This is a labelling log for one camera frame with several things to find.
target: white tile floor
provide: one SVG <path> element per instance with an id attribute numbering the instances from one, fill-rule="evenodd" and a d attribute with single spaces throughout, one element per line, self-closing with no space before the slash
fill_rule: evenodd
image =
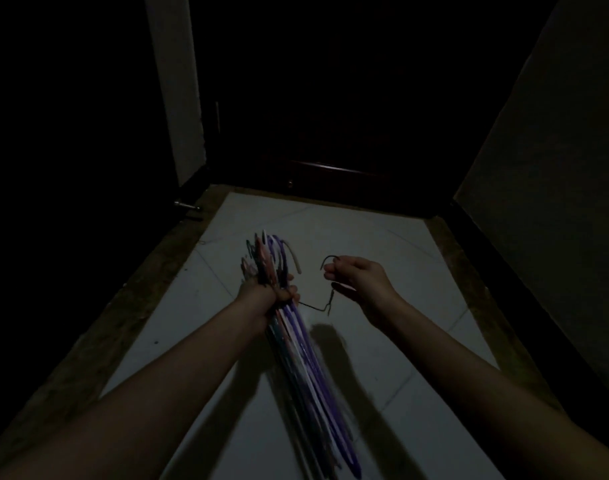
<path id="1" fill-rule="evenodd" d="M 104 392 L 233 299 L 241 282 L 239 263 L 246 254 L 245 240 L 263 228 L 289 241 L 296 251 L 303 268 L 296 283 L 305 303 L 322 308 L 329 298 L 329 283 L 319 271 L 325 256 L 361 255 L 380 262 L 406 300 L 496 365 L 421 220 L 231 193 Z M 449 407 L 404 355 L 371 327 L 354 303 L 336 295 L 329 317 L 305 307 L 301 312 L 310 326 L 325 324 L 336 330 L 356 380 L 370 398 L 373 415 L 382 415 L 421 477 L 501 478 Z M 166 470 L 168 477 L 229 479 L 247 477 L 252 471 L 254 477 L 266 479 L 303 477 L 267 374 L 252 371 L 252 379 L 240 381 L 249 373 L 241 367 L 243 362 L 229 373 L 196 419 Z M 391 478 L 391 472 L 380 471 L 368 442 L 357 434 L 354 411 L 345 398 L 339 400 L 356 436 L 363 478 Z M 232 415 L 239 419 L 230 424 Z M 209 433 L 203 439 L 205 431 L 224 431 L 223 447 L 217 447 L 214 438 L 218 435 Z M 210 461 L 202 458 L 207 455 L 204 445 L 211 448 Z M 340 477 L 352 476 L 345 469 Z"/>

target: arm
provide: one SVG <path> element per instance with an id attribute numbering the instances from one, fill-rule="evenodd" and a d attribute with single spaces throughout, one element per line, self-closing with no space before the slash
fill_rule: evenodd
<path id="1" fill-rule="evenodd" d="M 609 478 L 609 449 L 406 303 L 378 263 L 342 256 L 325 266 L 325 278 L 360 304 L 506 477 Z"/>
<path id="2" fill-rule="evenodd" d="M 278 292 L 294 296 L 296 288 Z M 257 335 L 277 292 L 253 281 L 203 326 L 116 387 L 0 479 L 158 478 L 196 416 Z"/>

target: hand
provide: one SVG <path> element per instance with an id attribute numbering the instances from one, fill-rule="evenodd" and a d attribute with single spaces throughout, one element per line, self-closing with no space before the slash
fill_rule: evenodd
<path id="1" fill-rule="evenodd" d="M 293 274 L 289 274 L 288 279 L 293 280 Z M 292 285 L 286 290 L 274 289 L 269 285 L 259 285 L 258 278 L 246 280 L 240 286 L 238 296 L 236 296 L 236 301 L 243 303 L 245 310 L 254 318 L 264 317 L 277 301 L 289 299 L 293 299 L 296 303 L 300 301 L 297 287 Z"/>
<path id="2" fill-rule="evenodd" d="M 324 266 L 324 277 L 334 282 L 334 290 L 356 301 L 376 328 L 382 328 L 387 317 L 405 304 L 377 262 L 340 256 Z"/>

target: white wall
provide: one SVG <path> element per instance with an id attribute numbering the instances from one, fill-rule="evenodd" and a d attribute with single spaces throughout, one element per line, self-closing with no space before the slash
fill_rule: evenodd
<path id="1" fill-rule="evenodd" d="M 145 0 L 179 184 L 206 162 L 189 0 Z"/>

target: wall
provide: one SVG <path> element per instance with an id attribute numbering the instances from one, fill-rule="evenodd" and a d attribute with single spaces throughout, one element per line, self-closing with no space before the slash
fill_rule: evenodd
<path id="1" fill-rule="evenodd" d="M 560 0 L 455 199 L 609 387 L 609 0 Z"/>
<path id="2" fill-rule="evenodd" d="M 179 184 L 205 164 L 189 0 L 145 0 Z"/>

